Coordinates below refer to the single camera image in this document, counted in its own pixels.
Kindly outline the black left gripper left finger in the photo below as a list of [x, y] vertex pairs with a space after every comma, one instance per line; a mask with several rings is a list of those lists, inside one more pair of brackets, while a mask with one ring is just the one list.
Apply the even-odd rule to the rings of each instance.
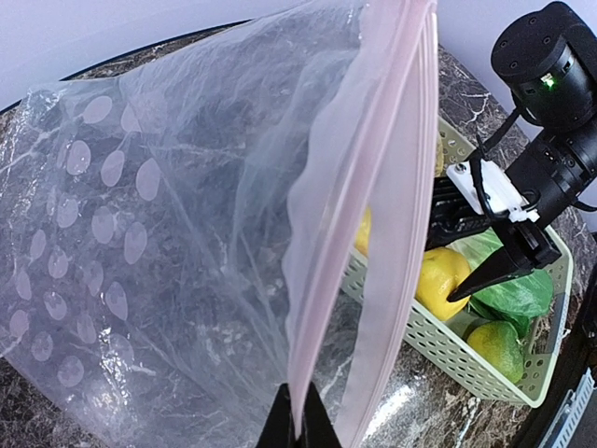
[[297, 439], [288, 384], [278, 388], [256, 448], [294, 448]]

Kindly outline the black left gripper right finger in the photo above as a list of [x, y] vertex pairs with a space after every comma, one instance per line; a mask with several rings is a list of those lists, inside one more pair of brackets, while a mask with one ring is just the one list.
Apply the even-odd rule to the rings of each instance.
[[314, 383], [310, 383], [305, 399], [298, 447], [341, 448], [326, 407]]

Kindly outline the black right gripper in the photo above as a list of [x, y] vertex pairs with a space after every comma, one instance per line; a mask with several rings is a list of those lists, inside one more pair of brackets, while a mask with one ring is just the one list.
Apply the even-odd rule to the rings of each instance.
[[460, 301], [543, 268], [560, 257], [560, 249], [544, 228], [532, 221], [511, 222], [502, 213], [476, 213], [447, 177], [434, 179], [426, 248], [449, 245], [459, 239], [493, 230], [501, 247], [486, 258], [448, 297]]

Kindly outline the yellow lemon toy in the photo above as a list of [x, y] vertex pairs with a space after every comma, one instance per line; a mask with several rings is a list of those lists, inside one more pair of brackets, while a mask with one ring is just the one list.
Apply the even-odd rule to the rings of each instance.
[[447, 321], [465, 308], [471, 296], [449, 302], [450, 294], [470, 275], [466, 258], [448, 247], [438, 247], [423, 254], [423, 263], [415, 299], [434, 317]]

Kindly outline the green lime toy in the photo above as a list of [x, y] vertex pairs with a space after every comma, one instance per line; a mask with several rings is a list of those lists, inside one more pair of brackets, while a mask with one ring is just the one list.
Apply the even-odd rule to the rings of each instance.
[[524, 356], [512, 324], [506, 321], [483, 324], [468, 335], [466, 342], [510, 383], [516, 384], [521, 380]]

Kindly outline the light green plastic basket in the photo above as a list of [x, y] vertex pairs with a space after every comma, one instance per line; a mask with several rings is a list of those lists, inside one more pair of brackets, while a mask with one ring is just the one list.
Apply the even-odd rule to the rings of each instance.
[[[439, 133], [445, 167], [462, 161], [474, 149], [442, 118], [439, 118]], [[405, 330], [406, 342], [477, 398], [532, 408], [539, 407], [546, 398], [564, 335], [574, 269], [572, 254], [565, 242], [551, 227], [546, 230], [562, 256], [543, 270], [550, 277], [553, 299], [545, 319], [533, 319], [530, 334], [522, 339], [524, 369], [516, 384], [466, 343], [468, 334], [485, 323], [470, 307], [442, 322], [417, 301], [412, 303]], [[483, 242], [489, 243], [489, 231], [457, 240], [448, 247], [463, 254], [474, 269], [488, 257], [480, 253]], [[367, 264], [367, 259], [352, 249], [340, 288], [358, 302], [363, 301]]]

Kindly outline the clear dotted zip top bag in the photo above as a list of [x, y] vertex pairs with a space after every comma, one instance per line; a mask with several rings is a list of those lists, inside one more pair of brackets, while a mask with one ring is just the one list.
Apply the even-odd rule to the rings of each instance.
[[22, 101], [1, 147], [1, 349], [114, 447], [249, 447], [306, 397], [355, 236], [331, 410], [356, 447], [402, 344], [438, 126], [433, 1], [309, 1]]

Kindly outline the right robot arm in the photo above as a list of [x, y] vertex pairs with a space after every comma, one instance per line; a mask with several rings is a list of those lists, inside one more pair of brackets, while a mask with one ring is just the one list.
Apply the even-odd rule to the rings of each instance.
[[493, 230], [500, 247], [450, 295], [555, 262], [547, 228], [596, 176], [596, 37], [564, 2], [520, 17], [498, 37], [493, 71], [515, 107], [488, 139], [434, 182], [426, 245], [434, 249]]

